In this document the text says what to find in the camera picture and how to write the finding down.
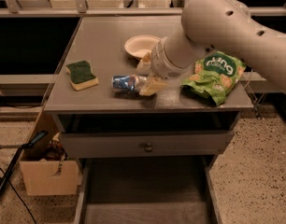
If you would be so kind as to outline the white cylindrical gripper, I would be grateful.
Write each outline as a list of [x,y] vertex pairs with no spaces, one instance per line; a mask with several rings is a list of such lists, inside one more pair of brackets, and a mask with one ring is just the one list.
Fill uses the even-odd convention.
[[152,96],[157,91],[165,88],[168,83],[162,78],[179,78],[193,63],[193,50],[190,42],[185,38],[162,38],[139,61],[136,70],[146,72],[150,70],[155,75],[149,75],[143,87],[141,96]]

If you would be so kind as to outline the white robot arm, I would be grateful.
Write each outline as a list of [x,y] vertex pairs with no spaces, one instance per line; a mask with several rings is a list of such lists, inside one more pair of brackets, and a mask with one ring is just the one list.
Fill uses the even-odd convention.
[[139,67],[175,79],[214,50],[242,60],[286,94],[286,34],[256,22],[236,0],[189,0],[179,28],[161,39]]

